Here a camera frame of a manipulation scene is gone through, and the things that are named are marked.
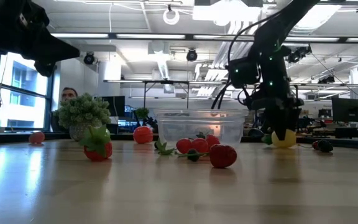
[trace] green stem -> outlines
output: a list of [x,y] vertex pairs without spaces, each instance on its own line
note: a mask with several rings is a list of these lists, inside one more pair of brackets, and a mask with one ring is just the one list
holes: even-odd
[[183,155],[179,155],[179,157],[203,156],[203,155],[208,155],[208,154],[209,154],[209,152],[196,153],[196,154],[183,154]]
[[93,130],[92,130],[92,127],[90,125],[88,126],[88,129],[89,129],[89,133],[91,133],[91,137],[93,138]]

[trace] red tomato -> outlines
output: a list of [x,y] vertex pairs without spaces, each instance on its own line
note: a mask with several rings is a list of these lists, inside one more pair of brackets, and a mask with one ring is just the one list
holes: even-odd
[[45,140],[45,134],[41,131],[32,133],[29,137],[29,142],[31,144],[42,143]]
[[181,139],[177,142],[177,149],[180,153],[186,154],[191,149],[190,139]]
[[215,168],[226,168],[237,160],[237,153],[231,146],[215,145],[209,152],[209,158]]
[[196,149],[199,153],[209,152],[208,142],[203,138],[194,139],[191,142],[191,148]]
[[212,134],[207,135],[205,140],[206,142],[208,142],[209,149],[211,149],[211,147],[216,144],[221,144],[219,142],[219,139],[216,136],[213,136]]
[[137,144],[145,144],[153,141],[153,131],[147,126],[141,126],[134,131],[134,140]]
[[106,157],[103,157],[103,156],[99,155],[96,151],[87,151],[86,149],[87,149],[87,147],[84,146],[84,154],[85,154],[85,156],[88,159],[90,159],[91,161],[95,161],[95,162],[96,161],[99,162],[99,161],[103,161],[105,159],[108,159],[112,155],[112,143],[111,142],[109,142],[109,143],[104,145],[104,150],[106,150]]

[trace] security camera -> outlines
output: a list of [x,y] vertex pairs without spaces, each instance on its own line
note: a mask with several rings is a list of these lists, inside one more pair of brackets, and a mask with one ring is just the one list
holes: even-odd
[[188,62],[194,62],[197,60],[197,53],[195,49],[190,49],[187,53],[186,59]]
[[86,65],[94,65],[98,60],[94,57],[94,52],[87,52],[84,57],[84,63]]

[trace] computer monitor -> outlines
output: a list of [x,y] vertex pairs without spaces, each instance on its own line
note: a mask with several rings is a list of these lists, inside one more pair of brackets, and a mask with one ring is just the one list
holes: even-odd
[[110,116],[125,116],[125,96],[104,96],[102,100],[109,102]]
[[322,110],[318,110],[318,117],[321,118],[322,116],[324,117],[331,117],[331,110],[328,109],[322,109]]
[[358,100],[333,98],[333,120],[358,122]]

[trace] toy lemon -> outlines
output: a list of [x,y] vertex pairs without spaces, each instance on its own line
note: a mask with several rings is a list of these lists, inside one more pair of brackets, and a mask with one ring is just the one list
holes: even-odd
[[296,134],[294,131],[287,129],[285,131],[285,139],[283,141],[280,141],[276,135],[276,132],[273,132],[272,142],[275,147],[279,147],[283,149],[292,147],[296,144]]

